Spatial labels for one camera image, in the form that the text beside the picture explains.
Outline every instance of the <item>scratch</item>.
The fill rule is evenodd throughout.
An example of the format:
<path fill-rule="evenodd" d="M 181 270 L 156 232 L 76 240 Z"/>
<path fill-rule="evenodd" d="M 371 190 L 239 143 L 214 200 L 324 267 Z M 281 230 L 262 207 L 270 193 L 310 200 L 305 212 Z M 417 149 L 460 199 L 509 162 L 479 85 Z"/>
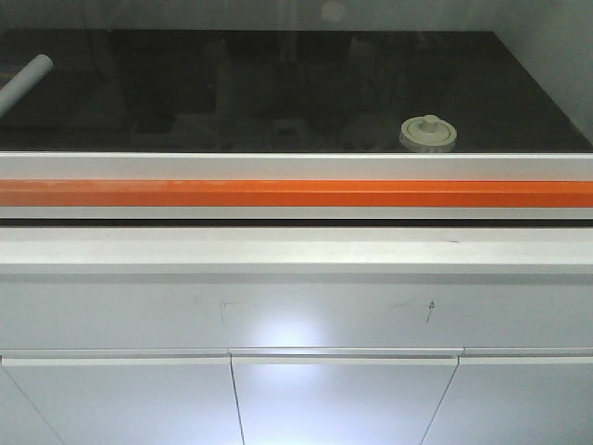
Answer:
<path fill-rule="evenodd" d="M 221 301 L 221 304 L 219 304 L 219 309 L 221 311 L 221 322 L 222 322 L 222 326 L 226 327 L 226 323 L 224 321 L 224 310 L 226 309 L 226 303 L 224 301 Z"/>
<path fill-rule="evenodd" d="M 433 310 L 435 309 L 436 305 L 435 305 L 435 301 L 432 300 L 430 302 L 430 304 L 428 305 L 428 314 L 426 315 L 426 324 L 430 323 L 430 317 L 433 314 Z"/>

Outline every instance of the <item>cabinet door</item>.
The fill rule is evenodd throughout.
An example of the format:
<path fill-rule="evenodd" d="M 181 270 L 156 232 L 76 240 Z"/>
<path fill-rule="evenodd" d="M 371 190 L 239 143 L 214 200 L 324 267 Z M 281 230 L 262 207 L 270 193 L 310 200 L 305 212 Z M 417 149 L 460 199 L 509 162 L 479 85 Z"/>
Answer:
<path fill-rule="evenodd" d="M 0 369 L 0 442 L 3 445 L 60 445 L 43 417 Z"/>
<path fill-rule="evenodd" d="M 15 359 L 7 371 L 69 445 L 238 445 L 228 358 Z"/>
<path fill-rule="evenodd" d="M 593 358 L 461 359 L 426 445 L 591 445 Z"/>
<path fill-rule="evenodd" d="M 246 445 L 420 443 L 456 363 L 233 358 Z"/>

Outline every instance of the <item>fume hood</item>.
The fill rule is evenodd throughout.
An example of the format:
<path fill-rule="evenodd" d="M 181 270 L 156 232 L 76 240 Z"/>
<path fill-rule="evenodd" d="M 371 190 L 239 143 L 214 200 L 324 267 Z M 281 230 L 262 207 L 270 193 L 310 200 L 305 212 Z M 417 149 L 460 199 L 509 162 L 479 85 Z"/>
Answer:
<path fill-rule="evenodd" d="M 0 443 L 590 445 L 591 29 L 0 0 Z"/>

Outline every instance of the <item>orange strip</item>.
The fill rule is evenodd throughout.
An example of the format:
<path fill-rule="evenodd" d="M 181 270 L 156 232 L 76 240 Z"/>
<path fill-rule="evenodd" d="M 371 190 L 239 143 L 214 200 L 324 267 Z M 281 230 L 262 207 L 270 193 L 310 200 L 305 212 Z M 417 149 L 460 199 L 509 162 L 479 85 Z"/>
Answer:
<path fill-rule="evenodd" d="M 0 180 L 0 206 L 593 208 L 593 182 Z"/>

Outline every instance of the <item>white frame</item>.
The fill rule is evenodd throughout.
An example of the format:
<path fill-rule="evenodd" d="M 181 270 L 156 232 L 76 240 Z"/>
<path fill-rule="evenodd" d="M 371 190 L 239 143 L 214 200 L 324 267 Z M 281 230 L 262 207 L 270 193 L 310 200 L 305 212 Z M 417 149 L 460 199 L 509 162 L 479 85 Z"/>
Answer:
<path fill-rule="evenodd" d="M 593 154 L 182 154 L 0 152 L 9 180 L 593 181 Z M 48 219 L 593 219 L 593 209 L 0 207 Z"/>

